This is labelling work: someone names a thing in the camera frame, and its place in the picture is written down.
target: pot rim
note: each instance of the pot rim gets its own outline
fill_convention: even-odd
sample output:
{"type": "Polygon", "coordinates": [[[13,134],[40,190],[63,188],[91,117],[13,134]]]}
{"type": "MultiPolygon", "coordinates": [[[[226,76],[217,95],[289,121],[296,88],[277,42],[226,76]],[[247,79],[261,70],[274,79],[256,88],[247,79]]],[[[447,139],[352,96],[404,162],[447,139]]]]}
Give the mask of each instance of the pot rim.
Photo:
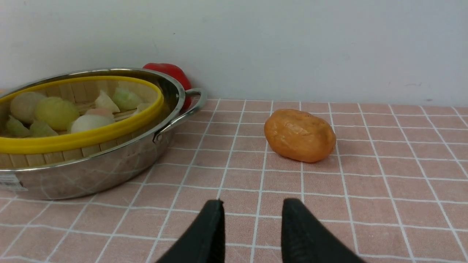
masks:
{"type": "Polygon", "coordinates": [[[20,86],[12,89],[10,91],[2,93],[0,95],[0,98],[8,96],[10,94],[13,94],[15,92],[18,92],[20,90],[29,88],[31,86],[36,86],[36,85],[39,85],[39,84],[43,84],[42,82],[44,82],[44,83],[52,82],[52,81],[56,81],[55,79],[79,78],[79,77],[83,77],[83,75],[94,76],[93,73],[98,73],[98,72],[101,72],[101,73],[102,72],[109,72],[109,75],[107,75],[107,76],[113,76],[112,71],[147,72],[147,73],[151,73],[151,74],[158,75],[160,77],[165,78],[166,80],[171,82],[177,88],[178,97],[179,97],[177,105],[175,106],[174,110],[163,121],[161,121],[158,125],[156,125],[152,129],[148,130],[147,132],[141,134],[140,136],[138,136],[138,137],[136,137],[134,139],[131,139],[131,140],[129,140],[129,141],[123,143],[123,144],[120,144],[120,145],[118,145],[116,147],[113,147],[111,149],[108,149],[108,150],[93,154],[91,156],[88,156],[88,157],[85,157],[85,158],[82,158],[82,159],[79,159],[79,160],[74,160],[74,161],[66,161],[66,162],[61,162],[61,163],[57,163],[57,164],[43,165],[43,166],[34,167],[34,168],[27,167],[27,168],[18,168],[18,169],[0,169],[0,174],[1,173],[39,171],[39,170],[50,169],[50,168],[58,168],[58,167],[66,166],[66,165],[71,165],[71,164],[75,164],[75,163],[79,163],[79,162],[84,162],[84,161],[87,161],[89,159],[92,159],[92,158],[95,158],[95,157],[98,157],[98,156],[101,156],[101,155],[104,155],[104,154],[119,150],[120,148],[126,147],[127,145],[130,145],[130,144],[133,144],[133,143],[136,143],[136,142],[140,141],[141,139],[145,138],[146,136],[149,136],[149,135],[158,133],[159,131],[165,130],[165,128],[170,125],[170,122],[173,119],[175,119],[177,117],[177,115],[179,114],[179,112],[182,110],[182,106],[183,106],[183,104],[185,102],[185,96],[186,95],[185,95],[185,90],[184,90],[184,88],[183,88],[183,86],[182,86],[182,84],[180,82],[178,82],[173,77],[171,77],[171,76],[169,76],[167,74],[164,74],[162,72],[159,72],[159,71],[147,70],[147,69],[142,69],[142,68],[131,68],[131,67],[97,68],[97,69],[92,69],[92,70],[75,71],[75,72],[66,73],[66,74],[58,74],[58,75],[55,75],[55,76],[52,76],[52,77],[47,77],[47,78],[43,78],[43,79],[40,79],[40,80],[37,80],[37,81],[29,82],[29,83],[24,84],[24,85],[20,85],[20,86]]]}

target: red bell pepper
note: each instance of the red bell pepper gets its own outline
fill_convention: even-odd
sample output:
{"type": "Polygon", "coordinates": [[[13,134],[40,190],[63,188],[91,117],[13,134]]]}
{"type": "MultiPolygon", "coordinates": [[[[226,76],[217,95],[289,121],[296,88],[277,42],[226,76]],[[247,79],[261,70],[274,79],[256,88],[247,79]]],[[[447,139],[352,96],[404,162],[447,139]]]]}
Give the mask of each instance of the red bell pepper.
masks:
{"type": "MultiPolygon", "coordinates": [[[[192,89],[192,84],[190,83],[189,79],[187,78],[185,73],[182,71],[182,69],[177,67],[176,65],[166,64],[166,63],[148,63],[143,68],[154,70],[154,71],[159,71],[161,73],[164,73],[173,77],[178,82],[180,82],[180,84],[182,84],[182,87],[184,90],[192,89]]],[[[192,99],[189,97],[185,97],[185,102],[182,106],[182,110],[188,109],[191,104],[192,104],[192,99]]]]}

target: yellow steamer rim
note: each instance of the yellow steamer rim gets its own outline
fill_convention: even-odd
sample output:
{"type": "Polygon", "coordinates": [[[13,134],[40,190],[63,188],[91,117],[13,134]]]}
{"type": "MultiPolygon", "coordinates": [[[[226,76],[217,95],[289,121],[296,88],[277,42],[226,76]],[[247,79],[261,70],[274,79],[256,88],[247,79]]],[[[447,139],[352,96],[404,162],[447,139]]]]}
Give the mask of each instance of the yellow steamer rim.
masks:
{"type": "Polygon", "coordinates": [[[131,116],[127,119],[115,122],[113,124],[100,127],[97,129],[82,131],[73,134],[63,134],[52,137],[42,138],[6,138],[0,137],[0,153],[8,154],[42,154],[42,153],[53,153],[60,151],[68,151],[77,148],[92,146],[100,144],[109,140],[117,139],[126,134],[130,134],[139,128],[149,124],[152,120],[157,118],[161,113],[164,97],[161,90],[155,85],[148,81],[130,78],[130,77],[119,77],[119,76],[92,76],[92,77],[81,77],[73,78],[68,80],[59,80],[51,83],[33,86],[25,90],[21,90],[5,96],[0,99],[0,104],[11,101],[17,95],[29,92],[37,91],[51,86],[69,84],[81,81],[100,81],[100,80],[117,80],[135,82],[138,84],[145,85],[154,90],[158,97],[152,103],[151,106],[143,110],[142,112],[131,116]]]}

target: stainless steel pot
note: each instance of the stainless steel pot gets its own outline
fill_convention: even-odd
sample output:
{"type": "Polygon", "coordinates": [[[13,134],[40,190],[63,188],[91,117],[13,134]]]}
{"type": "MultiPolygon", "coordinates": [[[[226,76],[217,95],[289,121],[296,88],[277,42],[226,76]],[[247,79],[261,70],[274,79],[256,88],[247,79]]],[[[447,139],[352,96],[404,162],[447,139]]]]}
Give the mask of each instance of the stainless steel pot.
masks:
{"type": "Polygon", "coordinates": [[[158,84],[169,110],[164,120],[146,133],[87,158],[35,168],[0,169],[0,191],[15,191],[21,198],[53,200],[82,197],[122,184],[154,164],[168,147],[173,137],[172,129],[199,112],[207,100],[202,89],[184,91],[182,85],[169,75],[137,68],[106,68],[58,75],[23,85],[0,97],[39,84],[88,76],[126,76],[158,84]],[[199,96],[199,100],[181,113],[186,96],[199,96]]]}

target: pink tiled surface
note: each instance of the pink tiled surface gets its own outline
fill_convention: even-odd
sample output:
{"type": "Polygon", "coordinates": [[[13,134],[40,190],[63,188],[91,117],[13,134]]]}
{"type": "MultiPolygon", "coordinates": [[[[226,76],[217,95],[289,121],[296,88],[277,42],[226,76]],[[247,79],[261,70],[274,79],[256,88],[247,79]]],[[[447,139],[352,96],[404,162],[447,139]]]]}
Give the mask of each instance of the pink tiled surface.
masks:
{"type": "Polygon", "coordinates": [[[300,198],[368,262],[467,262],[468,108],[209,100],[159,164],[70,201],[0,191],[0,262],[154,262],[204,202],[225,201],[228,263],[281,262],[281,205],[300,198]],[[263,137],[272,111],[329,121],[335,152],[279,157],[263,137]]]}

